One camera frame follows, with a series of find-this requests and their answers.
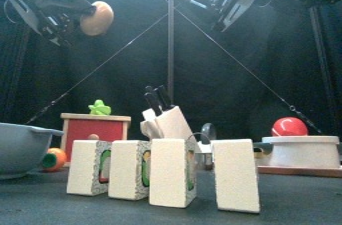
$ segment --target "white container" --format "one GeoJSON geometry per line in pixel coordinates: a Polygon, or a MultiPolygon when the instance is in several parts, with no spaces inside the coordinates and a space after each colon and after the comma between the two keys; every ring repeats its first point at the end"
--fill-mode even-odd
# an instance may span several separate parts
{"type": "Polygon", "coordinates": [[[263,137],[273,144],[269,165],[295,168],[339,168],[337,136],[263,137]]]}

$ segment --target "red ball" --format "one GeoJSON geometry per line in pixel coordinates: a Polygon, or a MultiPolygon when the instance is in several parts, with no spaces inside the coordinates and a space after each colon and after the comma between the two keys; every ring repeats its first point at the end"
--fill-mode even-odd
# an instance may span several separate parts
{"type": "Polygon", "coordinates": [[[306,136],[307,127],[295,117],[283,117],[273,125],[273,136],[306,136]]]}

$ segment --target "gray table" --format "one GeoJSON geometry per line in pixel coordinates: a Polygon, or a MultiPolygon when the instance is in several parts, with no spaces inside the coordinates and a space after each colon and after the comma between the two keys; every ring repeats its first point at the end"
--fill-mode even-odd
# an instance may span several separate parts
{"type": "Polygon", "coordinates": [[[261,214],[219,211],[214,174],[198,172],[198,198],[186,209],[68,195],[68,169],[0,181],[0,224],[342,224],[342,179],[261,175],[261,214]]]}

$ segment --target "knife block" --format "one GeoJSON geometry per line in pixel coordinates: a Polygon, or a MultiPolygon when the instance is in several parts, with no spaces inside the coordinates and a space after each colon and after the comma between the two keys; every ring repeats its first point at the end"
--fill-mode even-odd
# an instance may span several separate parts
{"type": "Polygon", "coordinates": [[[95,196],[108,191],[111,142],[75,140],[67,193],[95,196]]]}
{"type": "Polygon", "coordinates": [[[150,204],[186,208],[196,197],[194,140],[154,139],[150,204]]]}
{"type": "MultiPolygon", "coordinates": [[[[151,116],[150,114],[151,113],[147,111],[143,112],[146,121],[140,123],[142,133],[150,140],[168,138],[183,140],[191,139],[196,142],[179,106],[175,106],[171,110],[163,112],[158,117],[151,116]]],[[[196,143],[195,153],[202,153],[196,143]]]]}
{"type": "Polygon", "coordinates": [[[151,144],[148,141],[115,141],[108,196],[126,200],[148,197],[151,144]]]}

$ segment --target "black curtain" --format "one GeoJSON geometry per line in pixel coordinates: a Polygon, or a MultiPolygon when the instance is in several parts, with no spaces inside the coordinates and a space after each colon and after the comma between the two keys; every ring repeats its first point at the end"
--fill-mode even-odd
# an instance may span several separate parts
{"type": "MultiPolygon", "coordinates": [[[[71,48],[63,48],[37,34],[29,35],[8,121],[25,123],[58,100],[31,124],[62,129],[60,113],[88,113],[88,105],[103,99],[114,115],[132,117],[128,138],[146,139],[139,128],[142,111],[148,108],[144,86],[167,85],[168,4],[167,0],[102,1],[115,11],[115,22],[104,36],[87,37],[76,32],[71,48]]],[[[339,21],[341,13],[329,9],[326,13],[339,21]]],[[[326,40],[330,73],[341,98],[341,46],[334,45],[341,43],[341,34],[335,34],[341,27],[330,23],[330,19],[325,21],[331,34],[326,40]]],[[[325,134],[341,134],[327,109],[307,9],[254,5],[222,33],[176,3],[172,26],[174,100],[194,132],[211,122],[218,138],[261,141],[270,136],[278,118],[297,116],[290,104],[325,134]]],[[[310,134],[317,134],[311,127],[310,134]]]]}

